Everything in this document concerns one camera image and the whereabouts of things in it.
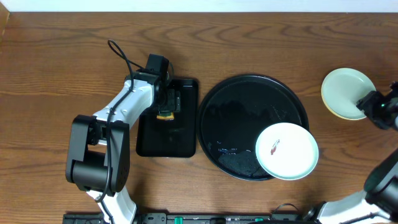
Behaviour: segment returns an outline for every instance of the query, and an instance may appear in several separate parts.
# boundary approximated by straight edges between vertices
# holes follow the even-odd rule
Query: black rectangular tray
[[[157,113],[143,113],[139,118],[136,151],[144,157],[191,157],[196,151],[198,83],[172,80],[169,88],[181,93],[181,111],[174,120],[156,119]]]

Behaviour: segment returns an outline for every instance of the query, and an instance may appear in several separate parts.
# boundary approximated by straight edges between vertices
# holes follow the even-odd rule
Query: wooden table
[[[13,13],[0,51],[0,222],[60,223],[67,212],[98,212],[65,179],[70,126],[120,91],[127,67],[114,39],[145,65],[150,53],[197,78],[200,101],[240,73],[272,76],[301,99],[320,146],[316,169],[297,181],[248,182],[220,171],[199,143],[189,159],[139,157],[131,131],[127,189],[143,212],[269,213],[290,202],[305,210],[363,188],[398,147],[397,133],[347,121],[322,103],[325,75],[364,72],[387,92],[398,74],[397,14]]]

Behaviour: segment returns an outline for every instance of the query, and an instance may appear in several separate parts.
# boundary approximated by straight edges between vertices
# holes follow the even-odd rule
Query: black round tray
[[[215,166],[244,180],[273,178],[260,166],[258,136],[276,123],[294,123],[309,130],[300,100],[283,83],[261,75],[240,75],[217,84],[202,101],[197,134]]]

